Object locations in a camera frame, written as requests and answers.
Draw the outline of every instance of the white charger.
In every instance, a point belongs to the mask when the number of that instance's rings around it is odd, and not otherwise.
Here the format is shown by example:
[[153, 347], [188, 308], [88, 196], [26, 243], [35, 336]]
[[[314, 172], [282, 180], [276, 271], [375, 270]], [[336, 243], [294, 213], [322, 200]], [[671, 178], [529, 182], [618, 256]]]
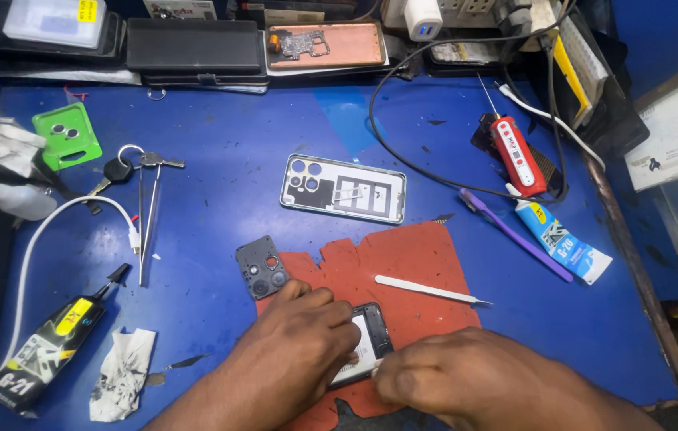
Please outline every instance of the white charger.
[[412, 41], [430, 41], [442, 27], [438, 0], [408, 0], [403, 15]]

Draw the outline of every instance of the key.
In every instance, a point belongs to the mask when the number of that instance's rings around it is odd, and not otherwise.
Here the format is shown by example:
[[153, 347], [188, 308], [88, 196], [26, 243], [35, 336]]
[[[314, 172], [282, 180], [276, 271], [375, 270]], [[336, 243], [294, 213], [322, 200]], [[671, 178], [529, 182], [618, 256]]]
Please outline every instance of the key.
[[166, 160], [163, 158], [162, 155], [158, 154], [157, 152], [145, 152], [142, 154], [142, 157], [140, 157], [140, 163], [143, 166], [157, 166], [157, 165], [166, 165], [166, 166], [174, 166], [175, 168], [183, 168], [185, 167], [185, 161], [184, 160]]
[[122, 182], [128, 181], [131, 178], [131, 175], [134, 173], [134, 165], [128, 159], [123, 159], [123, 163], [125, 166], [118, 161], [117, 157], [105, 163], [103, 169], [104, 178], [88, 195], [94, 196], [98, 192], [104, 190], [105, 187], [109, 186], [110, 184], [120, 184]]

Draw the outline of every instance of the purple toothbrush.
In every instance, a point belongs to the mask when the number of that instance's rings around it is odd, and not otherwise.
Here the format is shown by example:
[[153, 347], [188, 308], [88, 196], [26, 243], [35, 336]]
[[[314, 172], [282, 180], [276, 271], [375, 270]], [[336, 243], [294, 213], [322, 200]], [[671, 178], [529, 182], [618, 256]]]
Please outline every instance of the purple toothbrush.
[[474, 212], [482, 211], [485, 214], [487, 214], [487, 216], [490, 217], [490, 219], [493, 220], [498, 225], [498, 227], [501, 228], [502, 231], [504, 231], [506, 236], [513, 239], [517, 244], [520, 245], [520, 247], [527, 250], [531, 255], [535, 256], [536, 259], [542, 261], [546, 266], [549, 267], [549, 269], [551, 269], [557, 275], [562, 277], [563, 280], [569, 283], [573, 281], [573, 274], [570, 274], [568, 271], [566, 271], [562, 266], [560, 266], [556, 261], [554, 261], [554, 259], [552, 259], [545, 252], [538, 250], [538, 248], [534, 247], [528, 241], [523, 239], [523, 237], [517, 235], [516, 232], [510, 229], [509, 226], [505, 225], [504, 222], [498, 218], [498, 216], [496, 216], [492, 211], [487, 209], [485, 202], [479, 200], [477, 196], [473, 195], [471, 192], [469, 192], [469, 190], [466, 189], [459, 190], [459, 197], [461, 198], [461, 200], [464, 201], [464, 203], [467, 204], [467, 206], [472, 211]]

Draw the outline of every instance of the glue tube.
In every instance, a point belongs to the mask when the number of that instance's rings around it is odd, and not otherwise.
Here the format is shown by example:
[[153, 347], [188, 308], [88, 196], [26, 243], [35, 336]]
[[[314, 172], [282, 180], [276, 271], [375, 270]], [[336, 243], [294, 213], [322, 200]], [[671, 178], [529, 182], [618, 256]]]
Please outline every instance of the glue tube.
[[[511, 184], [507, 183], [506, 189], [514, 196], [521, 196]], [[538, 202], [517, 200], [514, 211], [533, 232], [549, 256], [578, 275], [588, 285], [597, 281], [613, 260], [571, 235], [559, 220]]]

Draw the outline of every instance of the red hot air tool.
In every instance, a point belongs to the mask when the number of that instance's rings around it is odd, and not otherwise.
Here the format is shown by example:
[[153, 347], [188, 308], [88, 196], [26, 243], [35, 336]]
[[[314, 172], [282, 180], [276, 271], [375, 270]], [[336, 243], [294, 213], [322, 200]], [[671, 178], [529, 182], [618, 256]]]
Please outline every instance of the red hot air tool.
[[501, 158], [504, 160], [506, 170], [509, 171], [509, 178], [512, 180], [512, 185], [517, 189], [522, 196], [535, 196], [546, 191], [546, 181], [541, 170], [533, 156], [530, 155], [528, 146], [525, 143], [522, 132], [517, 128], [514, 118], [506, 116], [502, 117], [496, 111], [493, 101], [490, 99], [490, 94], [485, 88], [482, 77], [478, 74], [480, 83], [487, 94], [487, 100], [493, 107], [493, 112], [496, 112], [496, 121], [490, 125], [490, 134], [496, 144]]

